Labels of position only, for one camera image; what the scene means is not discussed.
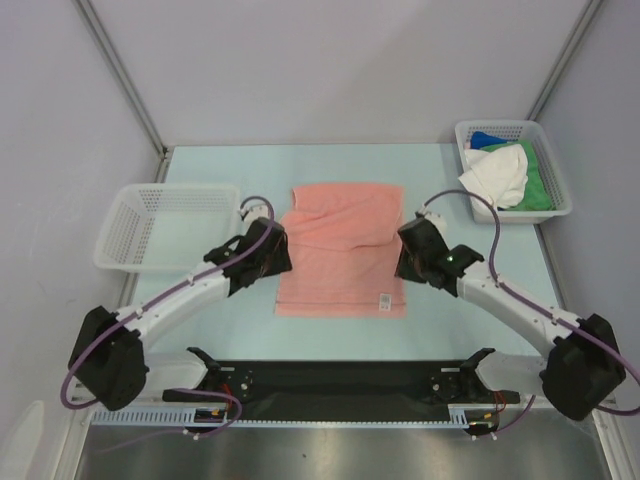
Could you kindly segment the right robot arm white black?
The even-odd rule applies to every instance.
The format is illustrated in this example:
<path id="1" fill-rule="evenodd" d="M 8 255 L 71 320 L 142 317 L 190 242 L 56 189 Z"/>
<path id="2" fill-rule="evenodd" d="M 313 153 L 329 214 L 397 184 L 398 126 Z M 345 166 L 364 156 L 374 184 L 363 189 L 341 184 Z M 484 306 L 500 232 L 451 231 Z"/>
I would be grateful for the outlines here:
<path id="1" fill-rule="evenodd" d="M 449 248 L 435 224 L 419 216 L 400 227 L 397 277 L 444 290 L 488 312 L 526 340 L 534 355 L 483 348 L 463 366 L 463 395 L 481 402 L 495 391 L 545 397 L 565 417 L 585 419 L 625 380 L 611 324 L 544 307 L 503 280 L 466 245 Z"/>

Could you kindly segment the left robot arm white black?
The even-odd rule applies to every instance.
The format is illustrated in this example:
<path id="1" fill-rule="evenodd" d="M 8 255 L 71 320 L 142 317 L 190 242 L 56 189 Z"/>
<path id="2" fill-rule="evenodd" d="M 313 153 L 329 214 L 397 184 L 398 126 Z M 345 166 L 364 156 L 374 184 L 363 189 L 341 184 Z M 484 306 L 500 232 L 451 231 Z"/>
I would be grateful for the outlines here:
<path id="1" fill-rule="evenodd" d="M 183 280 L 155 298 L 114 312 L 102 306 L 92 309 L 68 362 L 63 404 L 76 406 L 68 397 L 73 380 L 83 388 L 83 407 L 99 403 L 110 411 L 140 396 L 181 400 L 185 390 L 199 400 L 211 399 L 219 391 L 220 376 L 208 354 L 196 347 L 152 354 L 150 348 L 209 305 L 291 268 L 284 227 L 261 217 L 245 234 L 207 253 Z"/>

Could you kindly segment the pink terry towel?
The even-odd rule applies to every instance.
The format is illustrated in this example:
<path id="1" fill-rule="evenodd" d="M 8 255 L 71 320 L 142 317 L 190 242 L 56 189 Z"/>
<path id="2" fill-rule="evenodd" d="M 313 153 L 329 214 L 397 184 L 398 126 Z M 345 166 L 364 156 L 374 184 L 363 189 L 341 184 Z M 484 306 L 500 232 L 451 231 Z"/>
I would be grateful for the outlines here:
<path id="1" fill-rule="evenodd" d="M 281 221 L 292 270 L 280 276 L 275 313 L 290 317 L 403 318 L 395 276 L 404 188 L 318 183 L 292 190 Z"/>

